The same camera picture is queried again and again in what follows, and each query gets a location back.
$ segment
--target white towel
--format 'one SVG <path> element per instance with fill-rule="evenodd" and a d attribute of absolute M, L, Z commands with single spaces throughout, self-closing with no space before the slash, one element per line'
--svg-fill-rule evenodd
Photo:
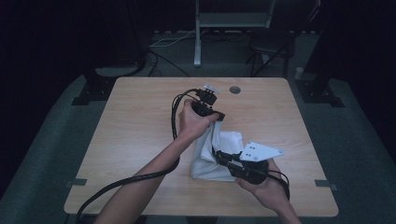
<path fill-rule="evenodd" d="M 244 149 L 242 134 L 221 132 L 222 122 L 211 124 L 197 139 L 191 165 L 191 176 L 197 179 L 233 181 L 227 167 L 216 163 L 212 147 L 228 154 L 237 154 Z"/>

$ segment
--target person's right hand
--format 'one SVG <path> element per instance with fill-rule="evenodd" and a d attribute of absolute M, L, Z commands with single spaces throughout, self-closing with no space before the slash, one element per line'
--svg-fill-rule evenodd
<path fill-rule="evenodd" d="M 273 159 L 268 160 L 268 163 L 269 170 L 280 172 Z M 275 177 L 281 178 L 279 173 L 269 173 Z M 260 185 L 250 184 L 241 178 L 236 178 L 235 182 L 241 186 L 241 188 L 251 192 L 264 207 L 274 210 L 275 212 L 289 203 L 283 187 L 272 178 L 266 178 Z"/>

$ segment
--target person's arm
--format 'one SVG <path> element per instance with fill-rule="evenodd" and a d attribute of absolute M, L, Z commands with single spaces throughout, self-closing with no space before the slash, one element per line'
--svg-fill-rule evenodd
<path fill-rule="evenodd" d="M 135 175 L 155 173 L 172 166 L 180 154 L 218 117 L 218 114 L 198 116 L 191 109 L 191 100 L 186 100 L 179 114 L 180 133 L 177 139 Z M 164 176 L 156 177 L 120 187 L 102 209 L 95 223 L 134 223 L 149 204 L 163 178 Z"/>
<path fill-rule="evenodd" d="M 280 172 L 273 159 L 268 160 L 268 163 L 270 170 Z M 279 173 L 273 172 L 272 175 L 281 178 Z M 266 178 L 260 185 L 252 185 L 240 178 L 236 178 L 235 182 L 241 186 L 241 188 L 251 192 L 264 207 L 275 211 L 280 219 L 280 223 L 301 223 L 286 196 L 285 190 L 274 179 Z"/>

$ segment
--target person's left hand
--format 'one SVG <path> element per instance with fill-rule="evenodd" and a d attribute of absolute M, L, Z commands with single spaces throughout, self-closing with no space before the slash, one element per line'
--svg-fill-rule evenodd
<path fill-rule="evenodd" d="M 201 117 L 192 110 L 191 102 L 193 102 L 192 99 L 185 100 L 183 110 L 178 115 L 179 135 L 186 136 L 191 141 L 194 141 L 204 134 L 205 130 L 212 122 L 219 118 L 219 114 L 215 113 L 206 117 Z"/>

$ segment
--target gray carpet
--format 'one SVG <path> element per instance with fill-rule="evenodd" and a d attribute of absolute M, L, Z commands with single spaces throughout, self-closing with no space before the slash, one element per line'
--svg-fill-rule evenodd
<path fill-rule="evenodd" d="M 156 35 L 161 39 L 173 35 Z M 327 104 L 305 104 L 293 81 L 296 67 L 304 67 L 315 46 L 316 35 L 297 39 L 296 55 L 290 62 L 289 82 L 305 125 L 314 143 L 328 180 L 338 190 L 333 192 L 339 207 L 337 217 L 302 217 L 303 223 L 396 223 L 396 167 L 375 130 L 364 116 L 347 83 L 332 79 L 330 86 L 340 97 L 343 108 Z M 191 77 L 248 77 L 250 65 L 245 60 L 248 38 L 229 41 L 203 36 L 203 64 L 193 66 L 193 40 L 180 41 L 153 51 L 170 60 Z M 148 55 L 148 65 L 137 74 L 148 76 L 155 56 Z M 274 60 L 259 77 L 280 77 L 281 60 Z M 103 73 L 122 73 L 125 68 L 107 68 Z M 159 59 L 154 76 L 186 76 L 173 65 Z M 79 77 L 49 112 L 30 147 L 19 171 L 0 202 L 0 223 L 73 223 L 74 216 L 64 212 L 69 192 L 65 186 L 73 179 L 91 141 L 106 102 L 71 105 L 85 83 Z M 189 219 L 205 223 L 205 219 Z M 278 223 L 276 218 L 256 218 L 256 223 Z"/>

